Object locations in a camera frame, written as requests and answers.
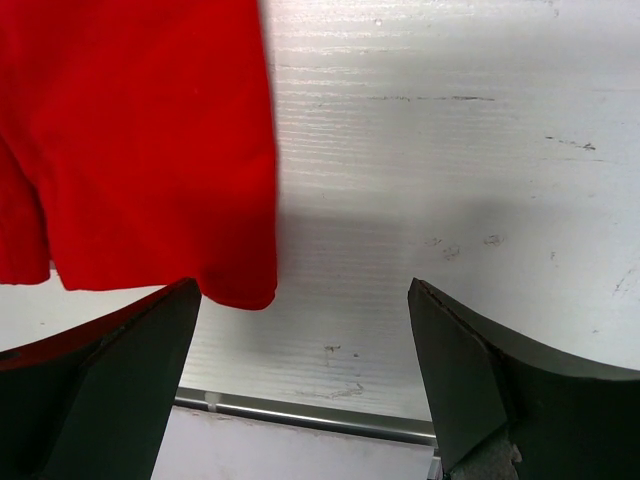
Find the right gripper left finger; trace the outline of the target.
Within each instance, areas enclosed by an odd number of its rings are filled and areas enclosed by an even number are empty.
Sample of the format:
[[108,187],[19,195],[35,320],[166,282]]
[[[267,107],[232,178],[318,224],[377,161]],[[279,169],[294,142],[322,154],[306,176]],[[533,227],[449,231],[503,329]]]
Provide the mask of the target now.
[[2,478],[150,478],[200,305],[183,279],[3,351]]

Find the red t shirt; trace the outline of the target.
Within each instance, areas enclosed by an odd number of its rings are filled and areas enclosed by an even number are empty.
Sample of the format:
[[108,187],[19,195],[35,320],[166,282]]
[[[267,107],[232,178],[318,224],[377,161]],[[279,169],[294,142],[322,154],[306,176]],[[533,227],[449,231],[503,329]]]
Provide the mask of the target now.
[[1,280],[277,286],[277,149],[254,1],[1,5]]

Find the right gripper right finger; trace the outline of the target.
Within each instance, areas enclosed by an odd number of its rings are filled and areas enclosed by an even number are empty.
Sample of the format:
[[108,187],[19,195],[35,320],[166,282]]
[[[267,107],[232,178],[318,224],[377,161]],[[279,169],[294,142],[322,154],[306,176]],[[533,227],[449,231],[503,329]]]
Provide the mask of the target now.
[[639,374],[547,346],[414,279],[411,327],[448,479],[635,479]]

